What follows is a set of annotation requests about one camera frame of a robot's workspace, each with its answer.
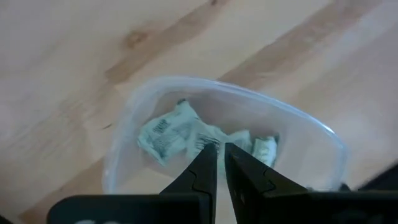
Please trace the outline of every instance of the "transparent container rim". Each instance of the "transparent container rim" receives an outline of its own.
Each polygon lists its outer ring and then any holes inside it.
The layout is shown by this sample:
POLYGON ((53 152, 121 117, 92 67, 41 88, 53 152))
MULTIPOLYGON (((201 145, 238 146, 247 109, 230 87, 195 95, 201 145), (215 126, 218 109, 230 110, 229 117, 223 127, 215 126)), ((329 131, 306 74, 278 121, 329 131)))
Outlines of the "transparent container rim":
POLYGON ((335 132, 324 125, 322 122, 310 116, 309 114, 299 110, 287 103, 279 101, 277 99, 271 98, 269 96, 263 95, 261 93, 249 90, 247 88, 243 88, 230 83, 223 83, 216 80, 208 80, 204 78, 196 78, 196 77, 187 77, 187 76, 166 76, 153 78, 139 88, 133 91, 133 96, 127 100, 127 103, 121 113, 121 119, 116 126, 116 129, 113 134, 112 146, 111 149, 106 153, 104 158, 104 172, 103 172, 103 190, 106 194, 116 194, 115 192, 115 172, 119 163, 119 153, 120 148, 122 147, 123 142, 120 141, 123 139, 123 133, 128 129, 127 124, 131 124, 132 121, 128 121, 128 118, 134 117, 133 114, 136 113, 136 108, 140 107, 144 102, 144 98, 147 98, 151 95, 159 94, 158 89, 164 89, 162 92, 166 94, 169 88, 205 88, 205 89, 214 89, 227 93, 232 93, 240 96, 244 96, 247 98, 252 98, 257 101, 272 104, 273 106, 280 108, 285 111, 289 111, 293 114, 301 118, 307 119, 309 122, 315 124, 320 129, 322 129, 332 140, 336 143, 336 148, 338 150, 338 159, 336 163, 336 172, 334 176, 331 177, 330 180, 330 190, 338 190, 341 184, 341 181, 345 177, 345 166, 346 161, 348 159, 348 149, 345 144, 341 141, 341 139, 335 134, 335 132))

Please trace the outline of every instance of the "wood grain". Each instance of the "wood grain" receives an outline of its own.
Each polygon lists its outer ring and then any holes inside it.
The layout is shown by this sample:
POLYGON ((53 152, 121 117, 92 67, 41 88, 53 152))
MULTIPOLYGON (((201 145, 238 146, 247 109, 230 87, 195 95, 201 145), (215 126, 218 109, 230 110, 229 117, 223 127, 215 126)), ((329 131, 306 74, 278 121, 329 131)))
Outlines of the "wood grain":
POLYGON ((396 11, 391 0, 0 2, 0 213, 44 223, 62 198, 100 194, 126 100, 175 74, 314 115, 350 148, 346 181, 360 185, 398 158, 396 11))

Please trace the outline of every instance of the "wooden surface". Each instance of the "wooden surface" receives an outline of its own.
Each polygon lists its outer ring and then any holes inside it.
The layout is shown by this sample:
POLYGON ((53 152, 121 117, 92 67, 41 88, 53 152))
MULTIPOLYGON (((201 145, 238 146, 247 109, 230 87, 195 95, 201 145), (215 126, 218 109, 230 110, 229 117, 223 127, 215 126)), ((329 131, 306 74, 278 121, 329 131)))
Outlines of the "wooden surface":
POLYGON ((0 0, 0 212, 99 194, 131 91, 184 74, 286 101, 348 145, 355 187, 398 157, 393 0, 0 0))

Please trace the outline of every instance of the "clear plastic container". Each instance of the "clear plastic container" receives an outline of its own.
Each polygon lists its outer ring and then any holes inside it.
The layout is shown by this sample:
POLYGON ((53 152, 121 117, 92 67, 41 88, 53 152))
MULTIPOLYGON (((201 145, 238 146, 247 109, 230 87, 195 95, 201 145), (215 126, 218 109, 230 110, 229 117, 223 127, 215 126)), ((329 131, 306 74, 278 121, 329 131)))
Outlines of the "clear plastic container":
MULTIPOLYGON (((175 156, 162 167, 137 146, 141 126, 172 111, 182 98, 205 123, 226 134, 242 129, 250 130, 251 136, 279 134, 274 169, 296 183, 315 190, 337 190, 340 186, 347 150, 336 134, 317 119, 236 85, 165 77, 153 79, 133 92, 123 111, 106 156, 103 187, 107 194, 157 194, 188 166, 184 156, 175 156)), ((217 221, 233 221, 231 205, 222 206, 229 203, 225 184, 218 185, 218 194, 226 202, 218 198, 217 221)))

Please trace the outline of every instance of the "paper money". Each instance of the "paper money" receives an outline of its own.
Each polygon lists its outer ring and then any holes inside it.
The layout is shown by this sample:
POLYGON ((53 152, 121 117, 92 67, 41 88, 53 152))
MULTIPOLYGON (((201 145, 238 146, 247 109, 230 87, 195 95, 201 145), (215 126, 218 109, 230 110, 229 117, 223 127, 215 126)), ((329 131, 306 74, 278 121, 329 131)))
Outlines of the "paper money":
POLYGON ((220 157, 220 147, 227 139, 228 136, 220 128, 196 120, 187 141, 187 157, 194 159, 207 144, 214 144, 217 155, 220 157))
POLYGON ((214 144, 218 155, 218 172, 221 175, 225 175, 224 156, 225 143, 227 142, 234 143, 248 153, 251 152, 252 143, 248 130, 238 131, 228 136, 220 128, 197 120, 192 126, 192 133, 187 142, 187 157, 192 160, 207 144, 214 144))
POLYGON ((274 136, 266 138, 256 138, 252 156, 261 161, 263 164, 272 167, 276 160, 277 140, 274 136))
POLYGON ((228 136, 228 142, 235 144, 248 153, 251 153, 252 143, 249 130, 237 131, 228 136))
POLYGON ((196 120, 199 120, 199 116, 189 102, 182 99, 172 112, 143 125, 138 136, 138 146, 165 166, 171 156, 186 148, 192 124, 196 120))

